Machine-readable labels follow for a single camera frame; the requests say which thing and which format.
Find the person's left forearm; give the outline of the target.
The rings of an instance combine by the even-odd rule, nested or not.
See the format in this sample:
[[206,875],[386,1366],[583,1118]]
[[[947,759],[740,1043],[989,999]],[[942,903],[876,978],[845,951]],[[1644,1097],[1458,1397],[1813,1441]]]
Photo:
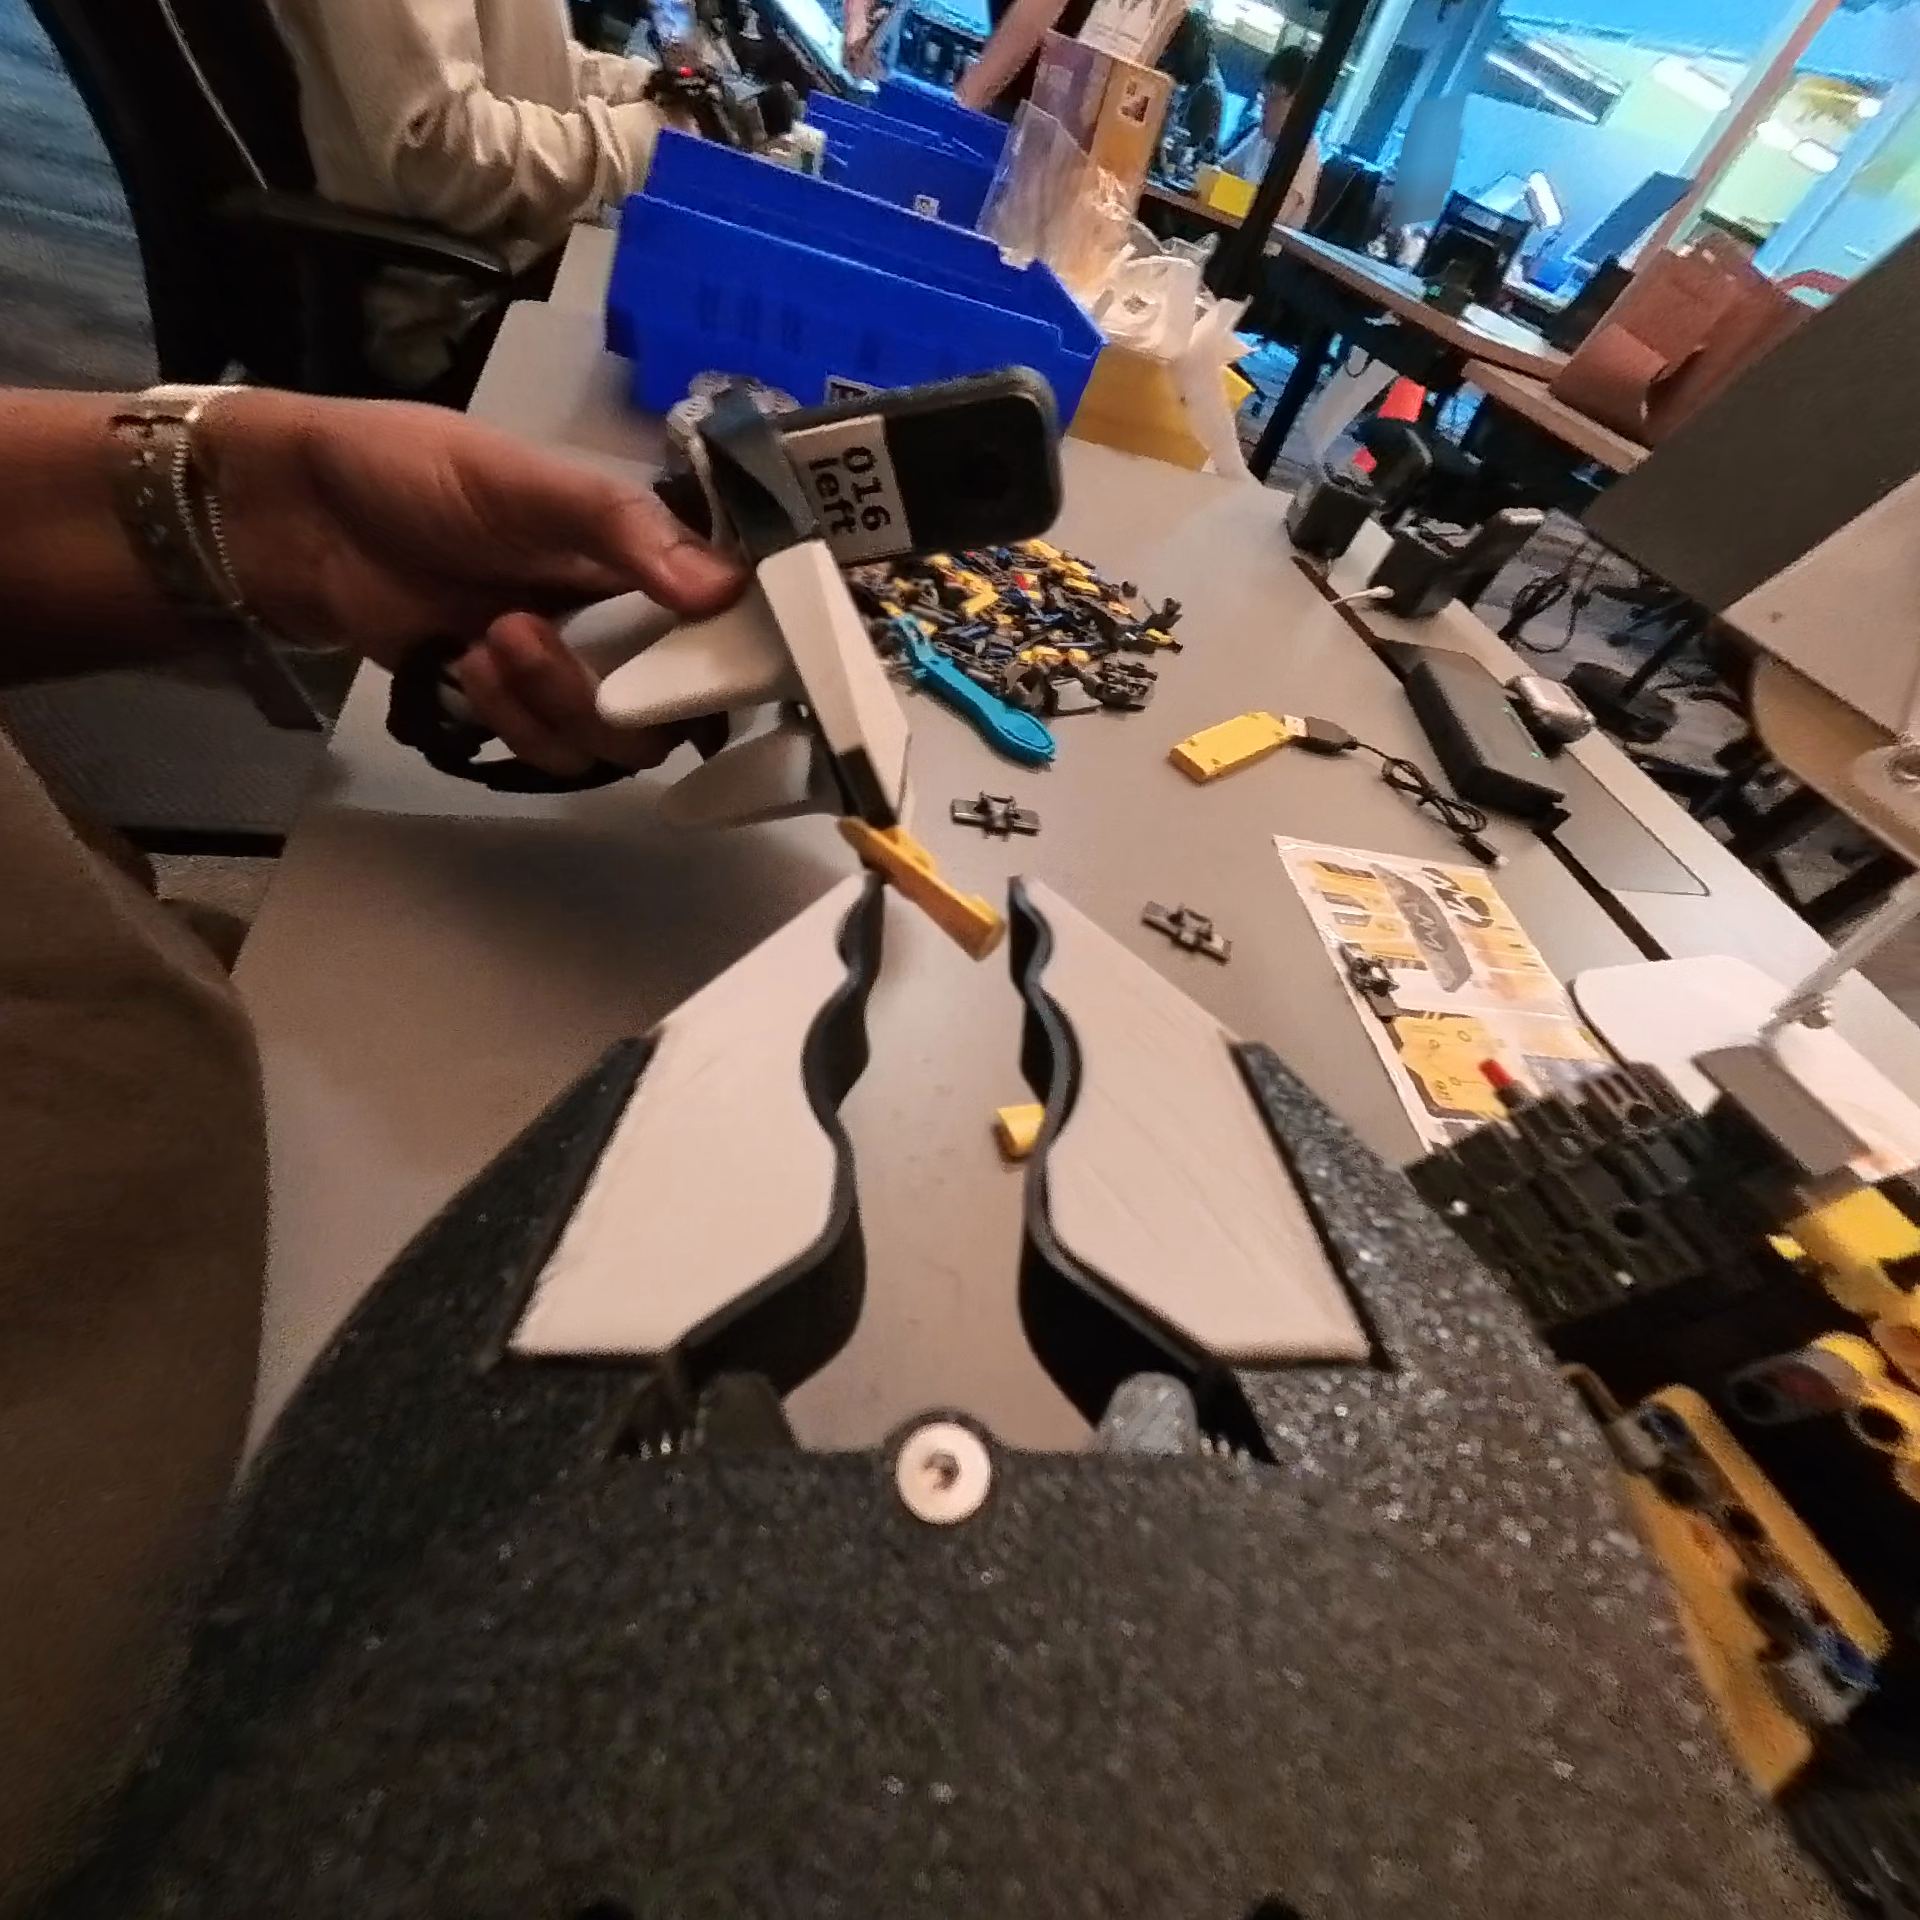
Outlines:
[[190,530],[185,423],[172,390],[4,388],[4,687],[247,651]]

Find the black charger dock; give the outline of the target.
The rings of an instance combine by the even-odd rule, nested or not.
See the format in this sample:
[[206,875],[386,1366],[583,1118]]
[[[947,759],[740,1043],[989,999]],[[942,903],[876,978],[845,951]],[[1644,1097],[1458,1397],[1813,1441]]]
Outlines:
[[1362,593],[1404,619],[1437,618],[1452,604],[1469,607],[1546,524],[1543,509],[1508,507],[1453,539],[1430,527],[1399,532]]
[[1370,471],[1353,462],[1319,467],[1293,492],[1282,532],[1302,561],[1333,562],[1348,553],[1370,518],[1404,515],[1434,471],[1434,433],[1412,421],[1377,419],[1359,435]]

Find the yellow printed instruction sheet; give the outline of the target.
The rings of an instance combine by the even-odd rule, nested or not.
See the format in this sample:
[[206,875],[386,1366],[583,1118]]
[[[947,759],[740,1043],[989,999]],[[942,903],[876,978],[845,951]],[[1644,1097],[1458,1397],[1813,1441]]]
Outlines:
[[[1275,853],[1422,1155],[1507,1115],[1505,1087],[1565,1094],[1617,1068],[1483,866],[1284,835]],[[1393,970],[1396,1020],[1353,993],[1343,943]]]

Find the yellow rectangular device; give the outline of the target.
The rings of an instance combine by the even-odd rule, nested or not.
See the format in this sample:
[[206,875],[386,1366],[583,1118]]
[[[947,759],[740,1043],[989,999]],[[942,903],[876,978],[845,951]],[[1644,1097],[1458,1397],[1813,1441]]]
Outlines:
[[1213,783],[1244,772],[1307,737],[1300,715],[1244,710],[1177,741],[1169,764],[1194,783]]

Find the clear plastic bags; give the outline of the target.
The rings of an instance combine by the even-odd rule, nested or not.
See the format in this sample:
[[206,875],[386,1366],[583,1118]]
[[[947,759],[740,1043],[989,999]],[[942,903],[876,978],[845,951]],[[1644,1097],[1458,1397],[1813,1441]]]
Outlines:
[[[1244,354],[1245,302],[1210,293],[1198,251],[1157,241],[1138,220],[1169,98],[1157,67],[1099,39],[1044,31],[979,229],[1007,262],[1042,265],[1062,285],[1095,329],[1095,362],[1121,345],[1174,365],[1198,433],[1230,453],[1218,373]],[[1077,399],[1054,380],[1062,427],[1089,380]]]

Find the dark computer monitor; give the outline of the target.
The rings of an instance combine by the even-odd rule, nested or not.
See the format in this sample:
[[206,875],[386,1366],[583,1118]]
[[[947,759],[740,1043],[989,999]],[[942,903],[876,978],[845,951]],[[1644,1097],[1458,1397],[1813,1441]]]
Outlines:
[[1870,725],[1915,737],[1917,238],[1609,486],[1589,526]]

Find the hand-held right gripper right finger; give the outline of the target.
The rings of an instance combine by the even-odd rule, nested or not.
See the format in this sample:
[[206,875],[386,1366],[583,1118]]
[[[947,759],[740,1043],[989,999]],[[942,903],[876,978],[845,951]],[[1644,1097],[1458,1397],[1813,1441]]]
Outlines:
[[1042,879],[1007,891],[1023,1081],[1019,1315],[1071,1404],[1138,1374],[1370,1366],[1373,1332],[1255,1085],[1265,1051]]

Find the yellow toy brick beam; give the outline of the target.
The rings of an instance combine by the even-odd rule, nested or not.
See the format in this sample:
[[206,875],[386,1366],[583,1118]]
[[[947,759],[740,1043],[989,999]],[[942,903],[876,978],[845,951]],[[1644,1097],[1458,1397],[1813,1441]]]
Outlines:
[[983,962],[1006,933],[995,903],[955,886],[932,853],[906,828],[876,828],[854,815],[836,821],[857,860],[910,900],[962,954]]

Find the black office chair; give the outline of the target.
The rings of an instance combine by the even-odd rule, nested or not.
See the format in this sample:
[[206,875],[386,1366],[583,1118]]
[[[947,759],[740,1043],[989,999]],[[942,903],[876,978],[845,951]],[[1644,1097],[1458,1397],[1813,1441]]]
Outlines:
[[[445,230],[323,198],[297,73],[260,2],[33,2],[107,146],[140,247],[161,373],[250,375],[461,410],[518,284]],[[447,373],[403,388],[369,359],[385,270],[451,279],[477,324]]]

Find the white round lamp base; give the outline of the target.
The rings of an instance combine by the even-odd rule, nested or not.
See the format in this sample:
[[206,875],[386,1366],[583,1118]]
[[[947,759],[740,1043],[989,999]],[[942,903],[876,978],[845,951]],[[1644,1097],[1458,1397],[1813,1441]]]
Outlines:
[[1788,988],[1746,959],[1701,956],[1591,966],[1567,993],[1613,1055],[1654,1068],[1675,1091],[1708,1101],[1713,1087],[1694,1068],[1697,1055],[1756,1039]]

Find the person's left hand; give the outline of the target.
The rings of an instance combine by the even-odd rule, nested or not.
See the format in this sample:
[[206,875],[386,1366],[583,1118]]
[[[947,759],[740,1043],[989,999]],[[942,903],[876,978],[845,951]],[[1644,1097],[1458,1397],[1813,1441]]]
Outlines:
[[739,565],[652,486],[572,465],[431,404],[241,390],[197,430],[243,604],[285,641],[399,674],[443,657],[461,717],[548,777],[659,766],[726,739],[723,717],[613,725],[559,619],[639,593],[726,611]]

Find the pile of small toy bricks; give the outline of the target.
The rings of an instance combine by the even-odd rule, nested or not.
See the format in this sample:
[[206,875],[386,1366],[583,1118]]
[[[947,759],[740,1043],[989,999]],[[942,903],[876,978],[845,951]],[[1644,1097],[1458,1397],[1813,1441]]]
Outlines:
[[959,687],[1037,719],[1138,713],[1162,661],[1185,649],[1177,599],[1155,604],[1085,561],[1034,539],[845,574],[879,658],[932,691]]

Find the blue brick separator tool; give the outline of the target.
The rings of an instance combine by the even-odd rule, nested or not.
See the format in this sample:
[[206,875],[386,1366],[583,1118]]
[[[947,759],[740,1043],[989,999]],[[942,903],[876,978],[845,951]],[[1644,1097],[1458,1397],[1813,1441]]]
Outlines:
[[1049,769],[1059,743],[1030,710],[977,683],[955,666],[910,614],[883,621],[908,685],[962,717],[998,757],[1030,769]]

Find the yellow black toy brick vehicle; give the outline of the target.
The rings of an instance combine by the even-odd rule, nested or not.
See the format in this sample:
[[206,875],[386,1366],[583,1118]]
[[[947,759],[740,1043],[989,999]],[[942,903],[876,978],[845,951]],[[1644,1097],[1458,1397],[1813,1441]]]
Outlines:
[[1746,1778],[1915,1830],[1915,1182],[1756,1046],[1532,1093],[1410,1169],[1617,1454]]

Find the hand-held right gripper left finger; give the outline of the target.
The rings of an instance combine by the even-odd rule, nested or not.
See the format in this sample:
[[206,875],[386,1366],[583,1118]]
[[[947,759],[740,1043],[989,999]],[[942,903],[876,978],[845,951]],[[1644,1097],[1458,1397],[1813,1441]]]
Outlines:
[[634,1093],[541,1258],[511,1351],[718,1361],[799,1386],[857,1321],[847,1093],[871,1059],[884,905],[820,900],[639,1039]]

